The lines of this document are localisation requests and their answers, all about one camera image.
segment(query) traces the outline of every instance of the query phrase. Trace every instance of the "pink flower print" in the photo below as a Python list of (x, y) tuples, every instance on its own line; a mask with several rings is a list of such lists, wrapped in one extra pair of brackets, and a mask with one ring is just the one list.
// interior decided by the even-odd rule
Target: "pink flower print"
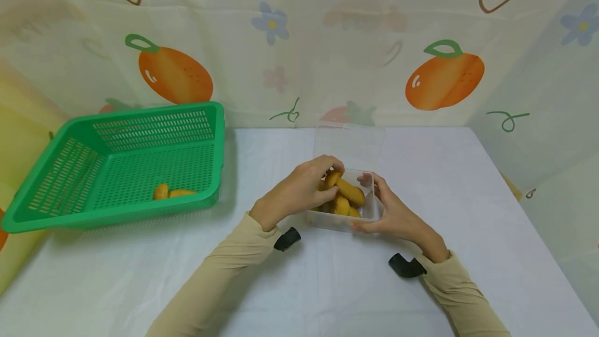
[(285, 68), (278, 66), (275, 69), (265, 69), (264, 75), (264, 87), (265, 88), (276, 88), (278, 92), (284, 93), (285, 85), (287, 85), (287, 78), (285, 78)]

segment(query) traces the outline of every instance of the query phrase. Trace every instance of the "long sleeve shirt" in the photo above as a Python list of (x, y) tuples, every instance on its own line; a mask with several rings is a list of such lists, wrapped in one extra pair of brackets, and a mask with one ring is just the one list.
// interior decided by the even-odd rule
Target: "long sleeve shirt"
[[(281, 232), (264, 232), (247, 213), (193, 273), (150, 326), (146, 337), (197, 337), (241, 271), (264, 261)], [(421, 256), (424, 282), (447, 311), (460, 337), (510, 336), (455, 254), (434, 264)]]

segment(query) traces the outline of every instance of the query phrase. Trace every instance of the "white table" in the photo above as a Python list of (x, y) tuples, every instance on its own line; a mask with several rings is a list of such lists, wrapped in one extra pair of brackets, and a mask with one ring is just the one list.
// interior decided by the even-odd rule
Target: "white table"
[[(311, 159), (313, 129), (236, 129), (211, 211), (57, 231), (0, 301), (2, 336), (143, 336), (245, 210)], [(444, 236), (513, 336), (599, 336), (468, 128), (388, 128), (375, 171)], [(413, 247), (293, 225), (302, 240), (239, 278), (221, 336), (451, 336), (417, 280), (387, 266)]]

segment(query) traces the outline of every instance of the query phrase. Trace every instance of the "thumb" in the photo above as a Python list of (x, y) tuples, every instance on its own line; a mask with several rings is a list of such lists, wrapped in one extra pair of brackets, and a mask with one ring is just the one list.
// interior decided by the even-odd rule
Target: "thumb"
[(382, 231), (382, 227), (383, 224), (381, 223), (381, 220), (377, 220), (376, 222), (371, 222), (371, 223), (354, 223), (353, 226), (351, 226), (351, 229), (353, 231), (358, 231), (360, 233), (381, 233)]
[(330, 200), (333, 200), (335, 198), (335, 195), (339, 192), (339, 187), (338, 186), (334, 186), (330, 189), (324, 190), (324, 191), (317, 191), (316, 193), (316, 202), (319, 203), (318, 205), (320, 206), (321, 204), (325, 204)]

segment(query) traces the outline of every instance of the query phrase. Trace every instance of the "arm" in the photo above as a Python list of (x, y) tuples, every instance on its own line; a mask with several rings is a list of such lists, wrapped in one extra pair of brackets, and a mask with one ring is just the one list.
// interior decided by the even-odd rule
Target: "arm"
[[(370, 174), (360, 179), (371, 183)], [(484, 295), (470, 279), (443, 238), (395, 195), (386, 181), (374, 175), (375, 193), (385, 206), (377, 222), (355, 226), (364, 233), (381, 232), (414, 242), (422, 250), (418, 262), (426, 269), (423, 281), (448, 314), (460, 337), (509, 337), (510, 333)]]
[(319, 191), (318, 183), (331, 167), (343, 171), (334, 157), (320, 156), (297, 166), (262, 198), (208, 255), (150, 326), (146, 337), (194, 337), (210, 316), (233, 278), (246, 267), (264, 261), (281, 236), (277, 224), (288, 215), (320, 206), (335, 197), (338, 188)]
[(229, 284), (242, 270), (264, 261), (281, 233), (265, 233), (245, 214), (208, 255), (150, 326), (146, 337), (193, 337), (206, 328)]

